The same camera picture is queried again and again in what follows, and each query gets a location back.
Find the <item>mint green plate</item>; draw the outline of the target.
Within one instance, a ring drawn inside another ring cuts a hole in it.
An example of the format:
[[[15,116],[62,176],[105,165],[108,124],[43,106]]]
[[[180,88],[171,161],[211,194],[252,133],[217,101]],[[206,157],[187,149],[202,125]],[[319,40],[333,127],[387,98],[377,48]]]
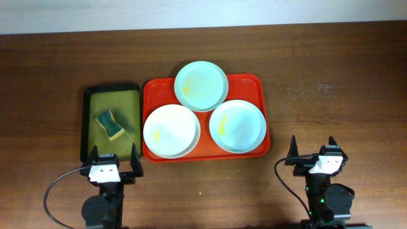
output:
[[[228,95],[229,83],[224,71],[212,62],[195,61],[177,73],[174,92],[188,109],[207,112],[217,108]]]

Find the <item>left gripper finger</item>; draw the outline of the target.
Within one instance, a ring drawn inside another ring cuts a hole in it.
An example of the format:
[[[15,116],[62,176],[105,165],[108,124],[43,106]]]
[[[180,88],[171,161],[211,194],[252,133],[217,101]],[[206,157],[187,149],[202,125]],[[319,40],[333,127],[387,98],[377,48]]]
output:
[[[144,176],[144,170],[143,170],[142,165],[140,163],[135,143],[133,143],[133,145],[132,145],[132,152],[131,152],[131,157],[130,157],[130,166],[132,168],[132,173],[133,173],[134,177],[143,177]]]
[[[98,158],[98,150],[97,150],[97,146],[95,145],[92,148],[91,153],[88,155],[85,162],[83,163],[83,166],[91,166],[93,164],[96,164],[97,158]]]

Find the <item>yellow green sponge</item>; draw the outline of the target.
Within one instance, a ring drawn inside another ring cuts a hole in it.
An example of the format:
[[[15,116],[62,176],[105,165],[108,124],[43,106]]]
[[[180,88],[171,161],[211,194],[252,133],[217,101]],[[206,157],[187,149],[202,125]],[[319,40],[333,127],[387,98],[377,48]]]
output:
[[[104,129],[110,141],[116,140],[125,133],[125,129],[116,122],[110,110],[100,113],[95,120]]]

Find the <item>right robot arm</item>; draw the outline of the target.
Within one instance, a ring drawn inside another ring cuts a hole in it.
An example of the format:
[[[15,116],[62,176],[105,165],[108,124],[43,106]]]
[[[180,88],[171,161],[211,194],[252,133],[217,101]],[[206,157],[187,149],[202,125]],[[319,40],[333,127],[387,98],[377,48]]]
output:
[[[294,176],[305,178],[308,200],[309,218],[301,221],[301,228],[346,227],[355,192],[345,185],[332,183],[331,178],[342,171],[347,160],[348,156],[332,136],[318,153],[303,156],[298,153],[295,136],[291,137],[284,164],[294,167]]]

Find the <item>white plate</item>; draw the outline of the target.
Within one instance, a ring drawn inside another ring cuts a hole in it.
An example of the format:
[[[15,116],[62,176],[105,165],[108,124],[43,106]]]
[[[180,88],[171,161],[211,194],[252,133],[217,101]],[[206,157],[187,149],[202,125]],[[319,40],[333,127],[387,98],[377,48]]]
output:
[[[154,110],[146,119],[143,138],[148,149],[161,158],[181,158],[198,144],[201,128],[190,109],[168,104]]]

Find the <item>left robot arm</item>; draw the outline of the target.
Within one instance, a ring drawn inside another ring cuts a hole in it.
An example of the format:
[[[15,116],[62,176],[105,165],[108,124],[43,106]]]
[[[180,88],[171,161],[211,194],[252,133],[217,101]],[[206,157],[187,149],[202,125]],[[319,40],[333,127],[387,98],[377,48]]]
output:
[[[99,188],[99,193],[86,199],[81,208],[86,228],[122,227],[124,187],[135,184],[135,179],[144,175],[134,144],[130,153],[130,166],[130,172],[121,172],[118,155],[100,155],[96,146],[92,149],[80,170],[80,174],[86,176],[90,184]]]

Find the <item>light blue plate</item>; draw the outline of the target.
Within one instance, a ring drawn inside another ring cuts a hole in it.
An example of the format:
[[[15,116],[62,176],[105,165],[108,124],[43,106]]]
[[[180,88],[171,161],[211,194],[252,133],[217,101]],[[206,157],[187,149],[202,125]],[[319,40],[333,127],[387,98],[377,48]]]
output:
[[[209,132],[220,148],[230,153],[248,153],[263,142],[267,132],[266,119],[250,102],[226,101],[211,114]]]

